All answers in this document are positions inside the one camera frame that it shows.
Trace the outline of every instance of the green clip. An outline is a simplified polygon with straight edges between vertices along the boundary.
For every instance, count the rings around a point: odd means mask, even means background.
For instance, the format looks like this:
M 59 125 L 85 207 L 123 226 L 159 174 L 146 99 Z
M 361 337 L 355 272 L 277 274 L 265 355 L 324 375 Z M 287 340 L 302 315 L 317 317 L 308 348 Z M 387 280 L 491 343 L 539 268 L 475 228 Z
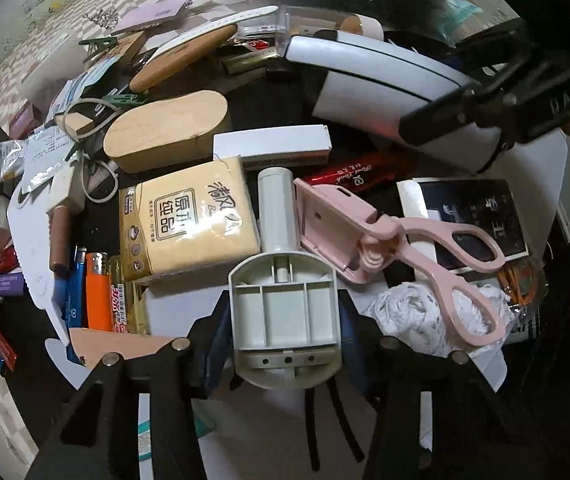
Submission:
M 98 56 L 105 50 L 110 50 L 116 46 L 116 38 L 92 38 L 91 40 L 81 40 L 78 42 L 79 45 L 88 46 L 88 56 L 83 60 L 83 63 L 92 59 L 92 57 Z
M 147 96 L 145 94 L 115 94 L 106 95 L 103 101 L 113 104 L 123 110 L 136 108 L 147 103 Z

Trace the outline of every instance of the white cable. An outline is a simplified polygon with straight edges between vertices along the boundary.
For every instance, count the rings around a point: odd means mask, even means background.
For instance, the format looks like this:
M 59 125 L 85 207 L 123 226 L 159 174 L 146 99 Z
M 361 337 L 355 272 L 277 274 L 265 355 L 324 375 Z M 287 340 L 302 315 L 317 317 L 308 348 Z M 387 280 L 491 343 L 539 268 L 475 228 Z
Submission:
M 98 126 L 94 127 L 92 130 L 90 130 L 88 133 L 83 134 L 83 135 L 79 135 L 79 136 L 75 136 L 72 135 L 69 131 L 68 131 L 68 114 L 70 113 L 70 110 L 72 110 L 72 108 L 74 108 L 76 105 L 80 105 L 80 104 L 84 104 L 84 103 L 94 103 L 94 104 L 100 104 L 103 105 L 105 107 L 111 108 L 114 113 L 111 114 L 105 121 L 103 121 L 101 124 L 99 124 Z M 97 131 L 99 131 L 102 127 L 104 127 L 106 124 L 110 123 L 110 121 L 114 120 L 115 118 L 117 118 L 119 115 L 121 115 L 123 113 L 123 110 L 121 110 L 119 107 L 113 105 L 112 103 L 108 103 L 107 101 L 104 101 L 102 99 L 98 99 L 96 97 L 85 97 L 82 99 L 78 99 L 72 103 L 70 103 L 68 105 L 67 108 L 65 108 L 65 113 L 63 113 L 63 120 L 62 120 L 62 129 L 63 131 L 66 133 L 66 135 L 68 135 L 71 139 L 73 139 L 75 142 L 78 142 L 79 140 L 83 140 L 83 139 L 87 139 L 88 137 L 94 135 L 95 133 L 97 133 Z M 110 168 L 105 162 L 103 162 L 102 160 L 95 160 L 94 162 L 96 162 L 97 164 L 99 164 L 100 166 L 104 167 L 108 173 L 110 173 L 110 175 L 114 178 L 114 188 L 112 189 L 112 192 L 106 196 L 105 198 L 93 198 L 92 196 L 90 196 L 90 194 L 88 193 L 88 188 L 86 187 L 85 184 L 85 177 L 83 175 L 83 168 L 85 166 L 85 160 L 92 160 L 90 158 L 90 156 L 83 151 L 83 149 L 80 148 L 81 151 L 81 160 L 79 161 L 80 165 L 81 165 L 81 172 L 80 172 L 80 177 L 81 177 L 81 186 L 83 188 L 83 193 L 85 193 L 85 196 L 88 197 L 88 200 L 97 204 L 103 204 L 105 202 L 109 202 L 111 199 L 114 198 L 114 196 L 118 193 L 119 190 L 119 178 L 118 175 L 112 170 L 112 168 Z

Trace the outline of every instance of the pink notebook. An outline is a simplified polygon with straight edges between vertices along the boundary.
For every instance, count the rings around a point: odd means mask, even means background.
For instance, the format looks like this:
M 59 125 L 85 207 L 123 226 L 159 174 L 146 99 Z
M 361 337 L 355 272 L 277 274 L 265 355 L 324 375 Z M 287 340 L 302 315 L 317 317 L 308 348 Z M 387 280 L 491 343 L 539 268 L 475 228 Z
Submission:
M 175 20 L 179 13 L 185 8 L 189 0 L 161 0 L 153 4 L 143 4 L 131 10 L 116 25 L 111 32 L 112 36 L 122 32 L 132 32 L 143 28 L 158 25 L 159 23 Z

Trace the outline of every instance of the yellow tissue package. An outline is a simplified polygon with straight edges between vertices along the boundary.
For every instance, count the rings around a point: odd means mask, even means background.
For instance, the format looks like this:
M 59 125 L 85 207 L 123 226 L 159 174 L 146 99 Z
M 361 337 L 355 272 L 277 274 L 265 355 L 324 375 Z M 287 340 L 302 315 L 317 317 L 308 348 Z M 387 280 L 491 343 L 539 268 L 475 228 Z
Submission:
M 240 158 L 121 189 L 123 277 L 142 284 L 261 251 Z

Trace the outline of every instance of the purple label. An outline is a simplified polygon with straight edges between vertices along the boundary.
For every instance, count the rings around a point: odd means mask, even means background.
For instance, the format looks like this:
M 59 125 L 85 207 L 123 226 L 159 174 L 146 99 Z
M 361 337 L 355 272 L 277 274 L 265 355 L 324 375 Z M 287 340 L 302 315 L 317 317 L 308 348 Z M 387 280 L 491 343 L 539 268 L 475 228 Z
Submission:
M 21 272 L 0 274 L 0 296 L 22 296 L 25 280 Z

